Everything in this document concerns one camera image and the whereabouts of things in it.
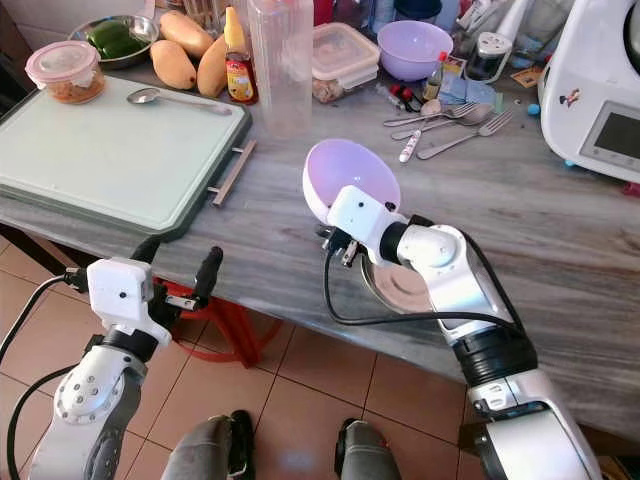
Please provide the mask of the lilac plastic bowl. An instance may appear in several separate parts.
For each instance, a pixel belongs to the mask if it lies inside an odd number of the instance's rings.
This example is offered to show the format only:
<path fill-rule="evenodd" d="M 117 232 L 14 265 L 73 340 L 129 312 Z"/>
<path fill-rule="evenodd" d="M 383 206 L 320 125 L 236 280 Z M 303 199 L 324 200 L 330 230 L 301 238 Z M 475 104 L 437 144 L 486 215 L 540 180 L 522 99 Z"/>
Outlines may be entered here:
<path fill-rule="evenodd" d="M 340 189 L 357 186 L 396 211 L 401 186 L 387 163 L 374 151 L 351 140 L 330 138 L 308 151 L 302 173 L 303 198 L 312 215 L 324 223 Z"/>
<path fill-rule="evenodd" d="M 439 56 L 453 49 L 452 37 L 434 24 L 396 20 L 378 31 L 381 69 L 399 81 L 428 78 L 438 68 Z"/>

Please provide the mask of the red plastic stool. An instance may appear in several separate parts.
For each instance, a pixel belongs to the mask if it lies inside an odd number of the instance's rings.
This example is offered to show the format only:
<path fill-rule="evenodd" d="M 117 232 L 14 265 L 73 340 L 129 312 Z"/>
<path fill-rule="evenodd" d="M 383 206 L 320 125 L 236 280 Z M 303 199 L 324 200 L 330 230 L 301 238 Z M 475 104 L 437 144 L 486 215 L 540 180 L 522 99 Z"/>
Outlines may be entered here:
<path fill-rule="evenodd" d="M 183 342 L 184 326 L 212 324 L 221 334 L 221 338 L 228 343 L 229 353 L 207 352 L 197 349 L 196 335 Z M 207 305 L 193 312 L 179 310 L 178 319 L 172 325 L 177 346 L 186 351 L 189 356 L 198 358 L 210 364 L 232 364 L 238 362 L 246 369 L 259 364 L 261 360 L 262 344 L 257 338 L 255 329 L 251 325 L 246 308 L 237 303 L 219 298 L 211 298 Z"/>

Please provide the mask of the white green-rimmed serving tray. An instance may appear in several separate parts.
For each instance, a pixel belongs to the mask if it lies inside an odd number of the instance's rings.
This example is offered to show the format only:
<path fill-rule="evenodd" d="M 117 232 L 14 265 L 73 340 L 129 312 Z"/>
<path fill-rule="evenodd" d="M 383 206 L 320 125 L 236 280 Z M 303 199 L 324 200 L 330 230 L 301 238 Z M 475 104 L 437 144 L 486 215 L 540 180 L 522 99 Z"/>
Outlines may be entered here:
<path fill-rule="evenodd" d="M 143 236 L 177 238 L 250 132 L 251 115 L 195 108 L 192 93 L 132 104 L 143 84 L 106 78 L 84 104 L 33 92 L 0 125 L 0 191 L 24 204 Z"/>

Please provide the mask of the metal fork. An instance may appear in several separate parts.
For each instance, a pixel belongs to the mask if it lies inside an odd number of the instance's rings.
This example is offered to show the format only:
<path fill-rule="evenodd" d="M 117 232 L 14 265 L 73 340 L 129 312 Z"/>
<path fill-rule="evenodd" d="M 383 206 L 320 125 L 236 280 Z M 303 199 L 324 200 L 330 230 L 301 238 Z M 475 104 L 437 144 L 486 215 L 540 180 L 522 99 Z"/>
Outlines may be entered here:
<path fill-rule="evenodd" d="M 417 151 L 417 157 L 422 160 L 430 159 L 430 157 L 442 154 L 442 152 L 449 150 L 449 148 L 461 145 L 461 143 L 472 140 L 472 138 L 492 136 L 492 134 L 497 133 L 504 127 L 504 125 L 508 124 L 509 120 L 513 118 L 513 115 L 515 115 L 515 111 L 503 111 L 502 114 L 493 116 L 492 119 L 481 125 L 480 128 L 477 128 L 475 132 L 467 134 L 467 136 L 465 137 L 457 138 L 457 140 L 451 141 L 449 143 L 444 143 L 444 145 Z"/>
<path fill-rule="evenodd" d="M 381 124 L 384 127 L 398 127 L 398 125 L 407 125 L 415 122 L 425 122 L 425 120 L 440 118 L 440 116 L 444 116 L 444 118 L 448 119 L 458 119 L 461 116 L 465 116 L 468 113 L 471 113 L 472 110 L 476 108 L 475 102 L 465 102 L 465 104 L 454 105 L 452 108 L 443 108 L 440 111 L 435 111 L 435 113 L 429 114 L 421 114 L 417 116 L 411 116 L 411 118 L 399 119 L 399 120 L 388 120 L 388 122 L 383 122 Z"/>

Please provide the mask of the yellow mango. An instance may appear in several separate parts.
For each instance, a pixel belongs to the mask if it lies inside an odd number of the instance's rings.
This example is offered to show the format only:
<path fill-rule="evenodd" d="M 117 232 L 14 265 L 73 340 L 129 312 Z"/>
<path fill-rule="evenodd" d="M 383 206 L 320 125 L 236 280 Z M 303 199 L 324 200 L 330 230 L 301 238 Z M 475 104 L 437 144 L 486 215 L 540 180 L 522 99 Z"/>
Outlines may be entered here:
<path fill-rule="evenodd" d="M 225 36 L 220 36 L 201 56 L 197 65 L 196 86 L 202 96 L 216 99 L 227 87 L 227 51 Z"/>
<path fill-rule="evenodd" d="M 197 70 L 187 51 L 178 42 L 159 40 L 150 46 L 156 77 L 174 90 L 191 90 L 197 83 Z"/>
<path fill-rule="evenodd" d="M 201 58 L 215 44 L 215 37 L 186 14 L 165 12 L 157 18 L 157 24 L 161 36 L 182 46 L 189 58 Z"/>

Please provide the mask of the clear plastic pitcher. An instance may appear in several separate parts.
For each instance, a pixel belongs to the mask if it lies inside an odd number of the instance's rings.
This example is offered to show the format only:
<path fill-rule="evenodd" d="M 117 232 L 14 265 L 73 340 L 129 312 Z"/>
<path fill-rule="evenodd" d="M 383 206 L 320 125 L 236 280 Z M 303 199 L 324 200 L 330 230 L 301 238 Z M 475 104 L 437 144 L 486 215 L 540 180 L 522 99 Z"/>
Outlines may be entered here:
<path fill-rule="evenodd" d="M 247 0 L 260 122 L 270 134 L 289 138 L 310 128 L 314 0 Z"/>

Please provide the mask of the large metal spoon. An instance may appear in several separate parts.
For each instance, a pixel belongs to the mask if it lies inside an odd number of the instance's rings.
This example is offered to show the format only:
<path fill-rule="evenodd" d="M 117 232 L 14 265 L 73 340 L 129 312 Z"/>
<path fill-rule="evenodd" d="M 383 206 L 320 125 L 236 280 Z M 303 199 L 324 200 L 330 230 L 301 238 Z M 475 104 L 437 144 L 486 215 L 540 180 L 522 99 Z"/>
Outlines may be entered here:
<path fill-rule="evenodd" d="M 472 105 L 465 114 L 461 116 L 452 116 L 451 119 L 439 120 L 439 122 L 428 123 L 421 125 L 421 127 L 415 129 L 415 131 L 401 131 L 393 133 L 393 140 L 407 140 L 417 132 L 430 131 L 433 128 L 443 127 L 443 125 L 476 125 L 484 120 L 488 119 L 490 113 L 492 113 L 493 106 L 490 104 L 477 104 Z"/>

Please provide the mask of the small red-capped bottle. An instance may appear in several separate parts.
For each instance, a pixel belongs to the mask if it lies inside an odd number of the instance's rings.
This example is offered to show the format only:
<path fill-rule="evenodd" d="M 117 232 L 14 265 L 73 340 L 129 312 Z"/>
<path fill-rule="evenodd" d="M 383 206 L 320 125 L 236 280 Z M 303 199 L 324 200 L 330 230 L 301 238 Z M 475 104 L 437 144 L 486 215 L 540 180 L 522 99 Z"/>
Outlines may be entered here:
<path fill-rule="evenodd" d="M 440 88 L 442 88 L 444 67 L 447 65 L 448 52 L 440 51 L 436 55 L 436 64 L 433 72 L 426 78 L 422 87 L 422 100 L 433 101 L 438 99 Z"/>

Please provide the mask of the clear lidded food box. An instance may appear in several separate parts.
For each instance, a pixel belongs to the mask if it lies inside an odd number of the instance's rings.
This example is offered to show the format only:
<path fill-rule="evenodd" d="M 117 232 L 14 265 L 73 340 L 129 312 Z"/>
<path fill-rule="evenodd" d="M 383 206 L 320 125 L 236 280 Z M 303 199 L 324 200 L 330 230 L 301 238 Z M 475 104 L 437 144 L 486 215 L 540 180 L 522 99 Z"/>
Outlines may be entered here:
<path fill-rule="evenodd" d="M 357 29 L 342 23 L 314 28 L 312 96 L 333 102 L 375 81 L 381 50 Z"/>

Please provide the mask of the steel bowl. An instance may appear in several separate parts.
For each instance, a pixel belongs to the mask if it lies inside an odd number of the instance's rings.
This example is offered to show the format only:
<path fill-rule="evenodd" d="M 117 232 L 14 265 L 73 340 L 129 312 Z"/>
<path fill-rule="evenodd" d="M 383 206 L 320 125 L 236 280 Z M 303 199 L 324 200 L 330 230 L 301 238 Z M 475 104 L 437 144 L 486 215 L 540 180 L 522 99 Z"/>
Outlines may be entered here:
<path fill-rule="evenodd" d="M 83 26 L 78 27 L 76 31 L 70 33 L 67 37 L 68 40 L 73 41 L 86 41 L 86 35 L 97 24 L 104 23 L 106 20 L 118 20 L 118 22 L 125 24 L 132 29 L 134 37 L 138 40 L 145 42 L 146 47 L 142 51 L 136 52 L 136 54 L 129 55 L 127 58 L 118 58 L 111 60 L 102 60 L 100 58 L 100 67 L 104 70 L 122 69 L 127 67 L 133 67 L 134 64 L 141 63 L 142 60 L 148 59 L 147 51 L 150 50 L 150 46 L 155 44 L 160 37 L 159 27 L 156 26 L 154 20 L 146 15 L 109 15 L 97 20 L 91 20 Z"/>

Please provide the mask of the pink-lidded food container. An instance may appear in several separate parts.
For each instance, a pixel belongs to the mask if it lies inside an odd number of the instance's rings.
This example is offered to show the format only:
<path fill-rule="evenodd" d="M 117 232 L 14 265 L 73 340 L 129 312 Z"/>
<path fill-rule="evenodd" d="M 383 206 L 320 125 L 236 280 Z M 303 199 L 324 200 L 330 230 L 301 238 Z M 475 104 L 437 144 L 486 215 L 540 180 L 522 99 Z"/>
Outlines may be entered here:
<path fill-rule="evenodd" d="M 33 52 L 26 73 L 40 90 L 63 104 L 83 104 L 106 88 L 100 54 L 86 41 L 59 41 Z"/>

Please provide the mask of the yellow-capped sauce bottle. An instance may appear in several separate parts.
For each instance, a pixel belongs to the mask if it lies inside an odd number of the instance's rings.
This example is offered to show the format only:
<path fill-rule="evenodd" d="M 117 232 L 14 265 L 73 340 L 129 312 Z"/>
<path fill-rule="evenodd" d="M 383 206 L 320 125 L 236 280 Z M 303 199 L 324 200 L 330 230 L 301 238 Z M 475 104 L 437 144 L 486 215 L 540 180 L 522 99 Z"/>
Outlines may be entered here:
<path fill-rule="evenodd" d="M 244 105 L 256 104 L 259 101 L 259 91 L 253 82 L 250 46 L 234 6 L 227 6 L 224 20 L 223 38 L 227 45 L 224 59 L 230 100 Z"/>

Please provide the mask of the blue cloth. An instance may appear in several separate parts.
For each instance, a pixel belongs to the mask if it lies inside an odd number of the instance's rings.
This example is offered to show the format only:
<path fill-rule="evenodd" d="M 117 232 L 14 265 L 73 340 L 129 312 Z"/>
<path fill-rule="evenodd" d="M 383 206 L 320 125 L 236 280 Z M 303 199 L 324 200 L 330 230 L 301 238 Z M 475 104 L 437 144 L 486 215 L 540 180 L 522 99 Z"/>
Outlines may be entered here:
<path fill-rule="evenodd" d="M 493 105 L 495 91 L 489 84 L 465 76 L 444 76 L 436 99 L 442 105 L 460 105 L 467 102 Z"/>

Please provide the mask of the green bell pepper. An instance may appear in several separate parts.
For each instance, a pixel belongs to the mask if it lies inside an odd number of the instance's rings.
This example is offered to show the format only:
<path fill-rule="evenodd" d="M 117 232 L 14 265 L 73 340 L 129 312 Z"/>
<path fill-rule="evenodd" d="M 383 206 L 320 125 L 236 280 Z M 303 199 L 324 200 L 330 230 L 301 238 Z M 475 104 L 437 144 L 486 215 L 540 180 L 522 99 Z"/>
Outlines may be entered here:
<path fill-rule="evenodd" d="M 133 36 L 132 29 L 118 20 L 97 24 L 86 35 L 86 41 L 96 47 L 102 60 L 127 58 L 145 49 L 145 42 Z"/>

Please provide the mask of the glass jar with black base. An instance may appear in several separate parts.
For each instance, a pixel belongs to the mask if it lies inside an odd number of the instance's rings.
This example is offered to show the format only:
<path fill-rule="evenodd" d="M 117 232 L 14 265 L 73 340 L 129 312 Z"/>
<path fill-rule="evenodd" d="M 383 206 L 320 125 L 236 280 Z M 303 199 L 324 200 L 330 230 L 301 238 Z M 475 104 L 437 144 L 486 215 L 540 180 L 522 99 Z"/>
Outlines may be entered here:
<path fill-rule="evenodd" d="M 476 38 L 474 50 L 466 61 L 463 76 L 468 81 L 492 83 L 506 67 L 515 41 L 500 32 L 483 32 Z"/>

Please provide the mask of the white kitchen appliance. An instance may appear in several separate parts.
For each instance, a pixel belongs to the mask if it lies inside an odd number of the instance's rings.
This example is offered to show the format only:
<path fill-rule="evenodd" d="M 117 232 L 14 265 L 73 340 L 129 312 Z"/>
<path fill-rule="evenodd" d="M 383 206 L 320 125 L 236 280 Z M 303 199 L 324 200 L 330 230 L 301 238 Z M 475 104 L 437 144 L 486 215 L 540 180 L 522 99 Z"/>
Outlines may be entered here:
<path fill-rule="evenodd" d="M 640 183 L 640 0 L 576 0 L 540 93 L 554 154 Z"/>

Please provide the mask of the white-handled utensil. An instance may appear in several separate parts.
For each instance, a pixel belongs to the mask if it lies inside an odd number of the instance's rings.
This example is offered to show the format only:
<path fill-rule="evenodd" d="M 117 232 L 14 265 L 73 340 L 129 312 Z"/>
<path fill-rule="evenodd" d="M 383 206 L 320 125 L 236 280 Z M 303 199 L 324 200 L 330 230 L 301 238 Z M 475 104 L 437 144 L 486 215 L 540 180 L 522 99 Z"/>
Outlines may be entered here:
<path fill-rule="evenodd" d="M 406 143 L 401 151 L 399 151 L 398 161 L 401 164 L 407 164 L 408 160 L 413 156 L 413 152 L 416 150 L 417 143 L 419 143 L 420 138 L 422 136 L 421 129 L 416 129 L 416 131 L 411 131 L 407 136 Z"/>

